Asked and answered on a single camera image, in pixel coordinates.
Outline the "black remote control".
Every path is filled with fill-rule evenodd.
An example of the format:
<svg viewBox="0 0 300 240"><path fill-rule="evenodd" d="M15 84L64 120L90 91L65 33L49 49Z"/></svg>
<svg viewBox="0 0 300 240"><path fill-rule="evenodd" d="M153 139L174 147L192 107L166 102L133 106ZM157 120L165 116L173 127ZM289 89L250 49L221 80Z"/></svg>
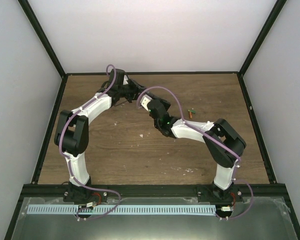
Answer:
<svg viewBox="0 0 300 240"><path fill-rule="evenodd" d="M137 101L140 102L143 96L148 96L148 97L150 97L152 100L160 100L160 101L161 101L162 98L159 97L159 96L157 96L157 95L155 95L155 94L153 94L153 93L151 92L151 89L154 89L154 87L148 87L148 88L142 87L142 88L140 88L140 89L139 89L139 95L138 95Z"/></svg>

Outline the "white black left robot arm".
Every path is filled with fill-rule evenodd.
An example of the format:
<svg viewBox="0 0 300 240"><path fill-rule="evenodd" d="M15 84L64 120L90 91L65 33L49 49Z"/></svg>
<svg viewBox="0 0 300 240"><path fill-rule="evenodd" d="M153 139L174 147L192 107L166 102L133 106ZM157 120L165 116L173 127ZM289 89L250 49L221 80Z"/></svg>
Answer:
<svg viewBox="0 0 300 240"><path fill-rule="evenodd" d="M120 99L124 98L131 103L146 89L129 78L124 70L115 68L112 64L107 67L112 68L106 74L108 80L91 99L71 111L60 112L54 136L54 144L58 146L60 155L67 163L69 182L77 186L74 195L81 202L87 202L92 196L92 189L87 186L91 177L85 161L90 123Z"/></svg>

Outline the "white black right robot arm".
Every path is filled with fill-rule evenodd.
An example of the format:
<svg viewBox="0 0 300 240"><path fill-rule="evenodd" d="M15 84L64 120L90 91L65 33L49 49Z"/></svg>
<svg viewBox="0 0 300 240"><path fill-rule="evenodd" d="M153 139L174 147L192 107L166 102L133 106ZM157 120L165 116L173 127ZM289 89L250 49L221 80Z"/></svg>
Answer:
<svg viewBox="0 0 300 240"><path fill-rule="evenodd" d="M154 120L154 127L162 135L174 139L190 139L206 144L217 164L212 188L213 198L219 202L230 196L235 167L247 144L234 128L223 118L216 122L185 121L168 113L170 103L153 99L148 95L141 98L141 106Z"/></svg>

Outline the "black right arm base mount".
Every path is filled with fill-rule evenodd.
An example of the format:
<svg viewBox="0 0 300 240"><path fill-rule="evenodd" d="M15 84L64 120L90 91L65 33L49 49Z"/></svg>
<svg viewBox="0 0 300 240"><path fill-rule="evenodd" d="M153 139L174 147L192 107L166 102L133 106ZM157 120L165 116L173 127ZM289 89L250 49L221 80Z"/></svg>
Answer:
<svg viewBox="0 0 300 240"><path fill-rule="evenodd" d="M198 185L196 187L196 192L198 199L201 202L216 202L216 203L230 203L235 200L236 202L241 202L243 197L238 195L240 189L233 183L226 190L222 190L217 187L214 183Z"/></svg>

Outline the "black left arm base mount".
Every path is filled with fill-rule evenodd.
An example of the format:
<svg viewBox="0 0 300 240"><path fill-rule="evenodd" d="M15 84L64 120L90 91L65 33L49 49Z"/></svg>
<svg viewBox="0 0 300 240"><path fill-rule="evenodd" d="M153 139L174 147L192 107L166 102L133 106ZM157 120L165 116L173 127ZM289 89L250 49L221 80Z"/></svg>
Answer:
<svg viewBox="0 0 300 240"><path fill-rule="evenodd" d="M76 186L67 182L67 187L64 192L63 200L65 202L88 203L88 202L105 202L108 198L107 193L102 191L93 191L82 186Z"/></svg>

